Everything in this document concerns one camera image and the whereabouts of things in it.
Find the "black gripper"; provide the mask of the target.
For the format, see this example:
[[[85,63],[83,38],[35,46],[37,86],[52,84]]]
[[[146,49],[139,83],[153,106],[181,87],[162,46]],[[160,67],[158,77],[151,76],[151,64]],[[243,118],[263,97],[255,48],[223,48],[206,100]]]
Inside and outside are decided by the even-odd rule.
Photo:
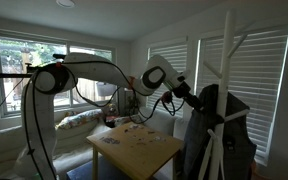
[[[188,105],[193,107],[196,111],[203,109],[201,101],[196,95],[190,93],[191,88],[186,82],[182,82],[178,87],[173,89],[173,93],[177,98],[182,98]]]

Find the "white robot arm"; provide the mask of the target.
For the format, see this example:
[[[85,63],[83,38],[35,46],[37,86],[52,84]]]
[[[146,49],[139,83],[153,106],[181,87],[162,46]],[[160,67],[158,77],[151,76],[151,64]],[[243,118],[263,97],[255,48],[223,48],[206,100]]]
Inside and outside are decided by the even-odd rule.
[[[57,142],[54,97],[76,87],[80,78],[128,88],[142,96],[150,96],[164,85],[199,111],[201,102],[190,93],[185,82],[187,76],[186,71],[176,71],[160,55],[147,61],[139,78],[125,75],[117,65],[101,56],[86,53],[62,55],[59,62],[37,68],[22,91],[21,118],[26,146],[14,164],[15,173],[26,180],[35,177],[57,179],[52,160]]]

